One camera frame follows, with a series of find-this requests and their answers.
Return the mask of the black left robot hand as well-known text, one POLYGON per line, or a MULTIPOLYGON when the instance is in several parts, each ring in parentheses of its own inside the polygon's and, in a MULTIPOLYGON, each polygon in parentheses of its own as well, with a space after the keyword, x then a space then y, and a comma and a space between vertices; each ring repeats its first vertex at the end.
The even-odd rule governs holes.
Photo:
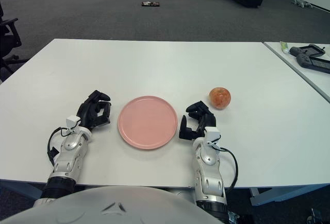
POLYGON ((110 123, 110 103, 108 95, 95 90, 80 105, 77 115, 80 118, 79 126, 92 131, 95 127, 110 123))

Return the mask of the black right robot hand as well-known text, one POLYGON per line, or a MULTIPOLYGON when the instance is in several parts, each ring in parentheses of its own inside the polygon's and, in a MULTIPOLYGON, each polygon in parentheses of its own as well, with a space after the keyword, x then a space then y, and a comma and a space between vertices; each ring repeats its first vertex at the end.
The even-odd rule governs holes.
POLYGON ((209 108, 202 101, 198 101, 188 106, 186 112, 190 118, 198 121, 198 127, 195 131, 187 127, 187 118, 183 115, 179 129, 180 139, 191 141, 199 137, 204 137, 206 127, 216 126, 216 118, 214 114, 209 111, 209 108))

